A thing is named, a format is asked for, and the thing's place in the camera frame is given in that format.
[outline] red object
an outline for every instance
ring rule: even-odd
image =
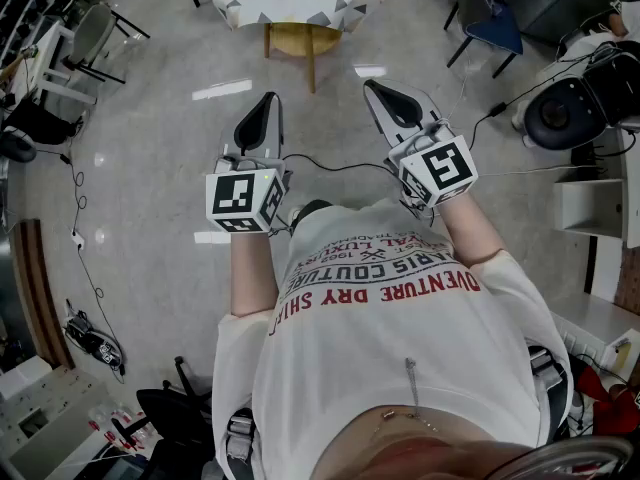
[[[640,425],[640,411],[633,393],[625,391],[613,402],[593,404],[593,434],[600,436],[624,435]]]
[[[586,366],[582,371],[582,375],[576,380],[576,391],[584,393],[590,396],[594,400],[600,400],[601,402],[610,402],[611,396],[607,393],[607,390],[602,387],[602,382],[596,371],[591,366]]]

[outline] blue chair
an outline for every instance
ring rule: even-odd
[[[460,57],[473,39],[479,39],[511,52],[495,71],[493,78],[502,73],[516,55],[522,55],[520,30],[511,9],[506,4],[492,3],[489,0],[457,0],[444,25],[445,30],[449,28],[456,14],[467,38],[447,63],[448,68]]]

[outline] box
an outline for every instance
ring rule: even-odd
[[[267,233],[285,188],[277,169],[207,175],[207,219],[227,233]]]
[[[400,179],[429,208],[467,192],[478,172],[462,135],[400,160]]]

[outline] concrete floor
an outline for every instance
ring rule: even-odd
[[[383,66],[387,77],[424,89],[468,140],[488,109],[531,84],[552,57],[525,45],[497,79],[491,73],[506,53],[477,41],[451,69],[446,61],[462,41],[454,21],[442,30],[453,0],[387,0],[353,35],[316,60],[317,93],[309,94],[304,59],[274,51],[263,58],[262,26],[231,32],[211,0],[110,0],[151,39],[123,44],[114,31],[96,67],[126,79],[98,87],[74,76],[72,85],[98,94],[88,124],[74,140],[76,170],[85,173],[80,194],[88,198],[78,230],[83,257],[102,304],[127,354],[126,384],[72,348],[82,369],[104,379],[131,403],[140,388],[177,380],[173,358],[185,357],[200,385],[210,382],[217,323],[229,308],[228,246],[197,244],[207,231],[204,175],[212,172],[225,119],[256,94],[276,91],[284,107],[284,153],[305,153],[329,166],[381,163],[387,152],[362,98],[354,66]],[[462,97],[463,80],[467,77]],[[194,91],[239,79],[252,90],[192,100]],[[51,97],[47,106],[73,118],[84,109]],[[522,146],[505,113],[482,123],[473,150],[483,174],[565,163],[566,154]],[[292,159],[292,190],[280,215],[313,198],[362,206],[397,196],[396,183],[374,170],[325,173]],[[12,165],[10,204],[20,216],[39,218],[54,301],[87,312],[106,330],[70,239],[75,201],[70,169],[52,155]],[[582,291],[588,239],[551,229],[552,184],[547,172],[481,178],[473,194],[502,233],[510,252],[547,300]],[[26,196],[18,195],[24,191]],[[273,239],[274,261],[284,266],[287,237]]]

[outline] power strip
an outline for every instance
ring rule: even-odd
[[[80,233],[78,233],[77,230],[71,231],[71,240],[73,240],[73,243],[76,244],[79,251],[84,250],[84,238],[80,236]]]

